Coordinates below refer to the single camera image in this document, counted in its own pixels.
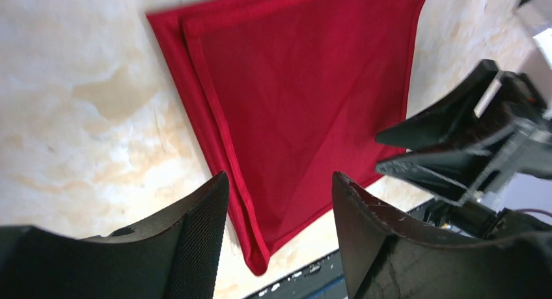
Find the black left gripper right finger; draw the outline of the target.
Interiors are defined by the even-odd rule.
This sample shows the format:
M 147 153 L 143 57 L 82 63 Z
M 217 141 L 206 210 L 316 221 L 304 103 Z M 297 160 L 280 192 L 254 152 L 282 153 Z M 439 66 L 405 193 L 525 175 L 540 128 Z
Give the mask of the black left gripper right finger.
M 550 298 L 551 233 L 479 240 L 434 227 L 333 174 L 350 298 Z

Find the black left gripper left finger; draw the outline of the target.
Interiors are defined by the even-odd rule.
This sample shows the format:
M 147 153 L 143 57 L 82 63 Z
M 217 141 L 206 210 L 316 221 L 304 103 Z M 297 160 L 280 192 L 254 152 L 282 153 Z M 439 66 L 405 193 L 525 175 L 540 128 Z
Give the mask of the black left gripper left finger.
M 2 298 L 211 298 L 229 198 L 220 172 L 108 236 L 1 228 Z

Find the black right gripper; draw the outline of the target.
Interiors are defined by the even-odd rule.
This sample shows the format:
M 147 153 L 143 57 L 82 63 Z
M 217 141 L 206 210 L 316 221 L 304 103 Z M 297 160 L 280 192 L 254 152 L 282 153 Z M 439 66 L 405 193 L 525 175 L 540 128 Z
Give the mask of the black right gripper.
M 495 61 L 479 61 L 446 96 L 376 134 L 376 142 L 409 150 L 445 142 L 478 120 L 475 108 L 498 73 Z M 409 152 L 378 162 L 376 171 L 439 197 L 431 207 L 433 225 L 449 224 L 472 237 L 550 232 L 551 224 L 536 217 L 550 212 L 528 207 L 523 194 L 506 189 L 525 175 L 551 179 L 547 106 L 527 75 L 504 72 L 500 82 L 475 127 L 483 150 Z

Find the red cloth napkin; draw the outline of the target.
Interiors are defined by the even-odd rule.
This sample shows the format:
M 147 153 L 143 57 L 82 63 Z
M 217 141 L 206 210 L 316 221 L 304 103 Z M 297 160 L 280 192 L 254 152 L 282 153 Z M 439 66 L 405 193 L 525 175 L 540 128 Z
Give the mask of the red cloth napkin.
M 406 116 L 426 0 L 207 0 L 149 12 L 250 271 L 403 153 L 375 135 Z

